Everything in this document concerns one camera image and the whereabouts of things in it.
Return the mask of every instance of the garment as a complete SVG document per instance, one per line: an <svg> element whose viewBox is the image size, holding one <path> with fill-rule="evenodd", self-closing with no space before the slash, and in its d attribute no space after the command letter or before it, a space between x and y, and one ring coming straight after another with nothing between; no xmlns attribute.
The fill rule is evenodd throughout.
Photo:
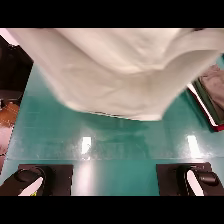
<svg viewBox="0 0 224 224"><path fill-rule="evenodd" d="M187 83L224 51L224 30L10 28L67 107L159 120Z"/></svg>

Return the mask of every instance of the teal table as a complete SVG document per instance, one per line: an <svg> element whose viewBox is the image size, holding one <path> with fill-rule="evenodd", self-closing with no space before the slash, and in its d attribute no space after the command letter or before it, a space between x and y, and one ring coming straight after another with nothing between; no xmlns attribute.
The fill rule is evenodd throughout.
<svg viewBox="0 0 224 224"><path fill-rule="evenodd" d="M224 183L224 131L213 132L184 91L162 121L72 111L34 66L0 184L22 163L73 164L72 195L159 195L157 163L210 162Z"/></svg>

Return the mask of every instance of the wooden floor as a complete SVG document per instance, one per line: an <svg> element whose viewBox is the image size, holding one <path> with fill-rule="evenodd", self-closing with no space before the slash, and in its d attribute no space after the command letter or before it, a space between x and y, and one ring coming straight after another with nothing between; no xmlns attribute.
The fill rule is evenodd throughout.
<svg viewBox="0 0 224 224"><path fill-rule="evenodd" d="M18 111L19 107L13 103L8 103L0 110L0 173Z"/></svg>

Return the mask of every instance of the blurry white fabric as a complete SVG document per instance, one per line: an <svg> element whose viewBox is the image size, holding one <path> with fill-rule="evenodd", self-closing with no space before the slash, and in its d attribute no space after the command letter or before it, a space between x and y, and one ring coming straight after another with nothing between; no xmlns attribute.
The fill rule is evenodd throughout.
<svg viewBox="0 0 224 224"><path fill-rule="evenodd" d="M159 120L224 52L224 30L10 28L56 98L71 109Z"/></svg>

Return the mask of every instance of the green tabletop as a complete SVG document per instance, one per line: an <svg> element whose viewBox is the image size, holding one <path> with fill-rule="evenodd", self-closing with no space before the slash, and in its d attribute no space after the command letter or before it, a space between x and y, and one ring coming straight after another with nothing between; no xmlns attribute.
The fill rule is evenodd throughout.
<svg viewBox="0 0 224 224"><path fill-rule="evenodd" d="M224 131L185 90L162 121L80 113L57 102L33 67L0 184L22 163L73 164L72 195L158 195L158 163L210 162L224 183Z"/></svg>

